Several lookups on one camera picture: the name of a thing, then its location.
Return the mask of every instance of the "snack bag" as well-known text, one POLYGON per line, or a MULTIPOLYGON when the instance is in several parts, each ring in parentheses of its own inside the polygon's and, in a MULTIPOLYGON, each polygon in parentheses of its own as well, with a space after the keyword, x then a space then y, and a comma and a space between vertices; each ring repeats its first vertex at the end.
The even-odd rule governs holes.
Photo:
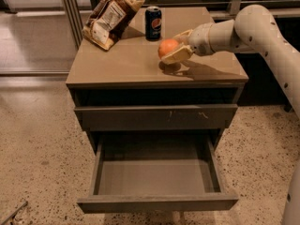
POLYGON ((83 36, 108 51, 143 3, 144 0, 101 0, 86 22, 83 36))

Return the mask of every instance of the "cabinet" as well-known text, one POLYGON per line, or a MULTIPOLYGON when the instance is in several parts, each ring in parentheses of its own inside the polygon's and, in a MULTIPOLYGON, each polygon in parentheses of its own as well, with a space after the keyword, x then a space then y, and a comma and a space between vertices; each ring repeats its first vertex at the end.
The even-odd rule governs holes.
MULTIPOLYGON (((162 37, 212 21, 204 7, 162 9, 162 37)), ((144 9, 108 52, 84 40, 67 77, 75 113, 96 153, 85 213, 223 210, 214 152, 248 76, 234 54, 171 66, 144 37, 144 9)))

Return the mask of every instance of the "wooden tabletop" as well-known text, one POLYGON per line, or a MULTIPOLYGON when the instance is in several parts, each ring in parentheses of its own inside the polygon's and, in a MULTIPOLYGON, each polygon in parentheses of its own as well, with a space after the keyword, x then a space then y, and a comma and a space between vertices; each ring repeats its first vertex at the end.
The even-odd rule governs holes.
MULTIPOLYGON (((84 39, 67 77, 67 86, 245 83, 248 80, 231 52, 205 57, 193 55, 185 62, 165 66, 158 57, 160 41, 145 39, 144 12, 143 8, 139 10, 122 39, 108 52, 84 39)), ((166 7, 162 9, 162 19, 162 38, 213 21, 205 7, 166 7)))

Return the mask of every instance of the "floor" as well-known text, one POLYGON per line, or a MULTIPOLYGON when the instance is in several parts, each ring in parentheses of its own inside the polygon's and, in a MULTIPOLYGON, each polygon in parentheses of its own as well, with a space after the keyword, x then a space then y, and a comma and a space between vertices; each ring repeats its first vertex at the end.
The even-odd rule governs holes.
MULTIPOLYGON (((1 70, 66 70, 76 54, 64 16, 0 13, 0 48, 1 70)), ((14 224, 280 224, 300 158, 299 119, 282 106, 240 107, 220 141, 220 176, 239 196, 231 210, 85 215, 76 201, 94 153, 65 79, 0 77, 0 220, 28 201, 14 224)))

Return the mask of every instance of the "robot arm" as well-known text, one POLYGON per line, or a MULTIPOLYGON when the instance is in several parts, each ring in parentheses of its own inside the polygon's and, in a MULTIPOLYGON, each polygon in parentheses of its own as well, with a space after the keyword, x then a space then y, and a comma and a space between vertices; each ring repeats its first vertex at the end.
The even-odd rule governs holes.
POLYGON ((281 35, 273 15, 265 7, 245 7, 235 20, 202 24, 174 39, 181 45, 162 57, 166 64, 189 59, 194 53, 199 56, 220 51, 259 53, 300 117, 300 53, 281 35))

